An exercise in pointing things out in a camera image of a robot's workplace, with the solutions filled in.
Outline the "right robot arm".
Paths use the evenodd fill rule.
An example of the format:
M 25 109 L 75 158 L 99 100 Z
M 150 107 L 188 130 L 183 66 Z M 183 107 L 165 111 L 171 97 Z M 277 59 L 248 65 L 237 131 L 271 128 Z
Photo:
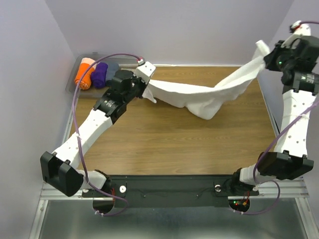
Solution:
M 238 169 L 229 182 L 234 194 L 273 179 L 294 180 L 314 167 L 308 158 L 306 138 L 311 110 L 318 105 L 319 76 L 313 73 L 319 57 L 319 39 L 297 36 L 280 40 L 264 57 L 265 68 L 281 72 L 284 111 L 280 134 L 260 154 L 256 164 Z

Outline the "white towel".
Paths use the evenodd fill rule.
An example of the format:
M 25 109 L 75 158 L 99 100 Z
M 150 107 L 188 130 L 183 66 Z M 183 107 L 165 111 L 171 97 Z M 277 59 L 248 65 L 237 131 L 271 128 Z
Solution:
M 142 96 L 153 103 L 159 99 L 177 108 L 187 108 L 197 117 L 210 120 L 225 102 L 243 94 L 259 72 L 265 69 L 264 57 L 270 53 L 270 48 L 262 40 L 256 42 L 256 46 L 250 62 L 214 87 L 150 80 Z

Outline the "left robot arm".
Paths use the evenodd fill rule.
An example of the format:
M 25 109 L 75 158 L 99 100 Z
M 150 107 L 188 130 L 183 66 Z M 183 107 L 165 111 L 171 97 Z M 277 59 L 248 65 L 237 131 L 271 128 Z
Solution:
M 152 69 L 119 70 L 111 80 L 109 89 L 95 103 L 81 126 L 52 153 L 44 152 L 40 157 L 43 180 L 70 197 L 80 189 L 88 189 L 87 178 L 96 180 L 94 191 L 99 196 L 110 193 L 111 184 L 101 171 L 78 170 L 84 154 L 127 110 L 134 98 L 141 98 L 154 71 Z

